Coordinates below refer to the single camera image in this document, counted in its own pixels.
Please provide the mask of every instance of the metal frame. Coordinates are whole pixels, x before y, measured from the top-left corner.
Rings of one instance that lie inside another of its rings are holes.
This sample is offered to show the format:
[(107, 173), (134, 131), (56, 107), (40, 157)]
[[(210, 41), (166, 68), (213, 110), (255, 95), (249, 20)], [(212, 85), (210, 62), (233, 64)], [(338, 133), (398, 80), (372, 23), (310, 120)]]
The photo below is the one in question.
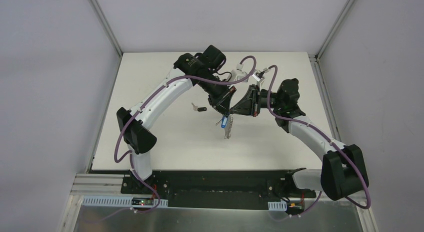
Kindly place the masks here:
[(81, 204), (83, 202), (83, 195), (70, 195), (63, 214), (62, 220), (58, 231), (60, 232), (73, 232), (75, 224), (77, 223), (78, 214), (80, 212)]
[(379, 228), (377, 227), (376, 219), (374, 218), (373, 209), (361, 209), (356, 207), (360, 219), (360, 223), (362, 224), (363, 232), (379, 232)]
[[(121, 186), (123, 182), (123, 174), (87, 174), (77, 173), (73, 182), (70, 197), (75, 196), (77, 199), (84, 195), (104, 195), (104, 196), (138, 196), (138, 197), (150, 197), (151, 194), (122, 194)], [(366, 197), (364, 193), (357, 192), (350, 195), (350, 198), (365, 202)], [(304, 198), (305, 200), (315, 200), (315, 198)], [(322, 193), (320, 200), (322, 201), (333, 201), (325, 193)]]
[(104, 29), (104, 33), (106, 33), (107, 38), (109, 38), (110, 43), (112, 43), (116, 53), (118, 54), (119, 57), (122, 57), (123, 52), (122, 52), (122, 48), (118, 43), (117, 38), (115, 37), (111, 26), (109, 25), (108, 20), (106, 19), (105, 14), (103, 13), (102, 8), (100, 7), (100, 4), (97, 0), (88, 0), (90, 2), (91, 7), (94, 10), (94, 13), (96, 14), (101, 26)]
[(319, 95), (321, 96), (322, 104), (324, 105), (325, 115), (327, 116), (331, 135), (333, 138), (341, 141), (339, 129), (337, 128), (336, 119), (333, 112), (333, 105), (331, 103), (330, 95), (321, 72), (320, 64), (317, 62), (315, 56), (310, 55), (309, 60), (310, 65), (312, 66), (313, 75), (315, 76), (316, 84), (318, 85)]
[(329, 46), (330, 42), (335, 37), (337, 31), (342, 26), (343, 22), (348, 17), (349, 12), (351, 11), (353, 5), (355, 4), (357, 0), (347, 0), (345, 3), (343, 9), (341, 10), (340, 14), (338, 15), (337, 19), (335, 20), (332, 28), (330, 29), (330, 32), (328, 33), (327, 37), (324, 40), (324, 43), (321, 45), (317, 55), (316, 60), (319, 62), (321, 57), (323, 56), (324, 52), (326, 51), (327, 47)]
[(122, 62), (122, 57), (119, 57), (119, 62), (118, 62), (118, 65), (116, 67), (115, 77), (114, 77), (113, 82), (112, 82), (111, 87), (110, 87), (110, 92), (109, 92), (109, 96), (108, 96), (108, 99), (107, 99), (107, 103), (106, 103), (106, 106), (103, 109), (103, 113), (101, 115), (102, 119), (101, 119), (101, 122), (100, 122), (100, 124), (97, 128), (97, 131), (98, 131), (97, 137), (95, 138), (95, 142), (94, 142), (94, 144), (93, 144), (93, 146), (90, 150), (90, 155), (87, 158), (86, 163), (85, 163), (85, 169), (84, 170), (85, 170), (86, 173), (89, 173), (91, 168), (92, 168), (93, 159), (94, 159), (94, 156), (96, 154), (97, 146), (98, 146), (99, 141), (100, 141), (100, 135), (102, 134), (102, 128), (103, 128), (103, 125), (105, 123), (106, 113), (108, 111), (109, 103), (111, 102), (112, 92), (114, 91), (115, 82), (117, 81), (118, 71), (119, 71), (119, 67), (121, 66), (121, 62)]

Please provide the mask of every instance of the gray wall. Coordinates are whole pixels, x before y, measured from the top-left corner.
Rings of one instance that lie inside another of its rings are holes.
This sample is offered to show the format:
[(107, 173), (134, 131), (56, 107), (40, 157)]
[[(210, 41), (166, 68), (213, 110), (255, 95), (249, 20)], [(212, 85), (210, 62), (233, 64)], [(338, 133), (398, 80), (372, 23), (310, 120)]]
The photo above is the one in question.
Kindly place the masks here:
[(88, 0), (0, 0), (0, 230), (55, 231), (118, 57)]
[(424, 227), (424, 0), (358, 0), (321, 60), (342, 139), (359, 145), (380, 231)]
[(98, 0), (125, 52), (318, 52), (346, 0)]

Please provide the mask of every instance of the small tool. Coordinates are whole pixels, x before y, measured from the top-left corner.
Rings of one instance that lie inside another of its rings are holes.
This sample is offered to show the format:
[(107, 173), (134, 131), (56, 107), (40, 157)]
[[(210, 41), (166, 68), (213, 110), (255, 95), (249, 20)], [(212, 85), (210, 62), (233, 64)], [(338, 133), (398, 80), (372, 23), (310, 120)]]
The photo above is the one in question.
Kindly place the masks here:
[(198, 107), (194, 103), (191, 103), (191, 104), (193, 105), (193, 110), (198, 111), (198, 112), (204, 112), (208, 109), (207, 107)]

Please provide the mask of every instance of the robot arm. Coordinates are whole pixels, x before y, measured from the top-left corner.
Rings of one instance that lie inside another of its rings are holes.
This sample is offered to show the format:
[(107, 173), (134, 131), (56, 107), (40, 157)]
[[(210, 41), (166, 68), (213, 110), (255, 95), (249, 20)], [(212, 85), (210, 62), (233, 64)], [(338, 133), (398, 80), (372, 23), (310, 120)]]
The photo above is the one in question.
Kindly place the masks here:
[[(260, 85), (264, 79), (263, 75), (267, 72), (267, 69), (253, 74), (254, 66), (253, 70), (247, 75), (253, 75), (257, 84), (250, 85), (246, 95), (232, 108), (230, 108), (230, 102), (236, 91), (235, 87), (197, 80), (201, 78), (220, 82), (219, 78), (215, 77), (213, 73), (219, 70), (225, 61), (226, 58), (221, 51), (212, 45), (205, 52), (198, 53), (195, 56), (188, 53), (181, 55), (164, 81), (147, 99), (134, 105), (130, 110), (124, 108), (118, 110), (119, 128), (121, 131), (124, 130), (124, 141), (133, 152), (131, 162), (141, 179), (146, 179), (151, 175), (150, 150), (157, 141), (149, 129), (159, 115), (178, 96), (195, 84), (201, 86), (208, 93), (209, 104), (226, 118), (230, 114), (257, 116), (261, 108), (268, 107), (268, 91), (260, 90)], [(179, 78), (185, 75), (195, 76), (195, 78)], [(270, 107), (278, 116), (302, 122), (275, 119), (279, 127), (300, 139), (320, 158), (322, 170), (298, 169), (291, 174), (289, 173), (290, 177), (286, 177), (286, 180), (291, 180), (297, 188), (324, 191), (333, 200), (362, 190), (362, 184), (352, 166), (336, 152), (337, 150), (331, 146), (330, 142), (325, 140), (322, 134), (310, 127), (313, 123), (298, 107), (297, 101), (300, 97), (298, 84), (297, 79), (284, 80), (278, 91), (270, 94)], [(368, 186), (368, 177), (361, 150), (356, 145), (346, 146), (336, 140), (331, 142), (343, 148), (342, 151), (353, 161)]]

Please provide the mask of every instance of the white table surface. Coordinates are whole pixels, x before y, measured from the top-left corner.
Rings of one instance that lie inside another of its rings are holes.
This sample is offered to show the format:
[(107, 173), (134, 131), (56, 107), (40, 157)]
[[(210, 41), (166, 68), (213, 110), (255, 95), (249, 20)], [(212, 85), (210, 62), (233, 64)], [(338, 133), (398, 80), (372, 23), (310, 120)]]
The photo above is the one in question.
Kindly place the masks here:
[[(93, 160), (93, 170), (130, 168), (129, 157), (119, 164), (113, 159), (120, 133), (116, 111), (120, 107), (129, 109), (141, 101), (165, 78), (181, 54), (183, 52), (124, 53)], [(276, 64), (279, 70), (274, 92), (284, 79), (297, 78), (300, 108), (324, 132), (331, 134), (307, 53), (226, 52), (225, 55), (227, 63), (220, 72), (235, 68), (247, 55), (256, 57), (258, 69)], [(243, 70), (249, 71), (252, 64), (251, 60), (246, 60)], [(266, 74), (262, 88), (268, 89), (272, 75), (272, 72)], [(237, 91), (231, 105), (243, 97), (249, 84), (255, 82), (251, 77), (249, 83), (236, 84)], [(321, 161), (315, 154), (278, 127), (267, 109), (262, 109), (258, 117), (234, 115), (231, 138), (225, 140), (224, 130), (215, 126), (222, 116), (209, 106), (207, 98), (202, 88), (194, 86), (157, 119), (150, 130), (157, 137), (157, 143), (151, 150), (152, 169), (321, 169)], [(191, 102), (207, 107), (207, 111), (194, 111)], [(127, 150), (122, 141), (119, 154)]]

